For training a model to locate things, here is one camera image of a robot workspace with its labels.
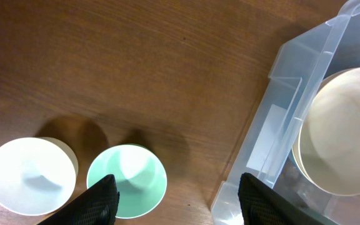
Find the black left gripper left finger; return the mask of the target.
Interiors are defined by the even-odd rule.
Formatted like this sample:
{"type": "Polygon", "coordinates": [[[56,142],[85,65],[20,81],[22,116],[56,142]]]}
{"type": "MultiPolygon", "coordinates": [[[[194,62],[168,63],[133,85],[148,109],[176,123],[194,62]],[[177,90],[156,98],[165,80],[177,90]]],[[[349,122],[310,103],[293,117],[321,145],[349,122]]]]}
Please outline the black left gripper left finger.
{"type": "Polygon", "coordinates": [[[39,225],[114,225],[120,193],[108,174],[39,225]]]}

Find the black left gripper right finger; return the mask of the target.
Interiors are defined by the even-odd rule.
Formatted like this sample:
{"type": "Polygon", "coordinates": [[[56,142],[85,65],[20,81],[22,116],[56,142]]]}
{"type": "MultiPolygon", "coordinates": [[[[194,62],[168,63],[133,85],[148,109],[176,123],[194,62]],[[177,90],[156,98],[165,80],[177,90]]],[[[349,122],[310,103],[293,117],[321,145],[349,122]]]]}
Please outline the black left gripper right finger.
{"type": "Polygon", "coordinates": [[[245,225],[320,225],[250,173],[241,175],[237,193],[245,225]]]}

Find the mint green small bowl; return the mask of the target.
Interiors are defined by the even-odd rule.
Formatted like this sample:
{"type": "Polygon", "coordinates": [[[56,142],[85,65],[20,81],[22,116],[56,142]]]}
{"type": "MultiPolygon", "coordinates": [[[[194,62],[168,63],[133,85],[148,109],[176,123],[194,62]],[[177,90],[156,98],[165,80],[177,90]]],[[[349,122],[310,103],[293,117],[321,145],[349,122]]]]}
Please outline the mint green small bowl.
{"type": "Polygon", "coordinates": [[[162,162],[137,144],[122,144],[100,153],[87,172],[87,188],[110,174],[114,175],[120,193],[116,214],[119,219],[150,213],[163,200],[168,186],[162,162]]]}

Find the white small bowl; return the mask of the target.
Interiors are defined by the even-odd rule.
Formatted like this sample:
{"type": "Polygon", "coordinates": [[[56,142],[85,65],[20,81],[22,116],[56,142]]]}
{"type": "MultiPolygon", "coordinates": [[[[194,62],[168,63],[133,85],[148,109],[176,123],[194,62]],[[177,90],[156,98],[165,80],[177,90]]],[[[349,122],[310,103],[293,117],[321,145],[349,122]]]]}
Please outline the white small bowl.
{"type": "Polygon", "coordinates": [[[22,137],[0,147],[0,205],[23,216],[49,214],[72,196],[79,166],[53,137],[22,137]]]}

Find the cream bowl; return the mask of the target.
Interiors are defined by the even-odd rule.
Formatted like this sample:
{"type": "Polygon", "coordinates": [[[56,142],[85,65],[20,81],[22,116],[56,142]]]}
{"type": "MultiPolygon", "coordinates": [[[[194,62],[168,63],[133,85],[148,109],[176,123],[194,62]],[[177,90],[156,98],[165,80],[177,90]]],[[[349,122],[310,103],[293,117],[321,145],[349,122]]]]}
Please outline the cream bowl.
{"type": "Polygon", "coordinates": [[[296,140],[301,169],[319,189],[360,194],[360,67],[322,81],[296,140]]]}

